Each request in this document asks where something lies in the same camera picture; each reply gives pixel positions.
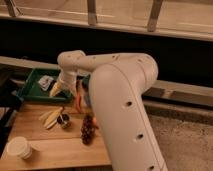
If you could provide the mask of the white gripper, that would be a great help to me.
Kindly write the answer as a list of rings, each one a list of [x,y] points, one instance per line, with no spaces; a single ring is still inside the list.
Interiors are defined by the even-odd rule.
[[[75,71],[62,70],[59,74],[59,82],[56,82],[50,90],[49,96],[54,97],[63,89],[70,90],[76,96],[77,73]]]

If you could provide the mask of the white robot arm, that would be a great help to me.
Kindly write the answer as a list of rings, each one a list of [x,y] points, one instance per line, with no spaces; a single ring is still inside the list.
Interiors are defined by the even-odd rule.
[[[145,53],[87,55],[61,53],[51,90],[76,91],[77,72],[90,73],[89,97],[113,171],[168,171],[151,127],[142,94],[156,82],[158,66]]]

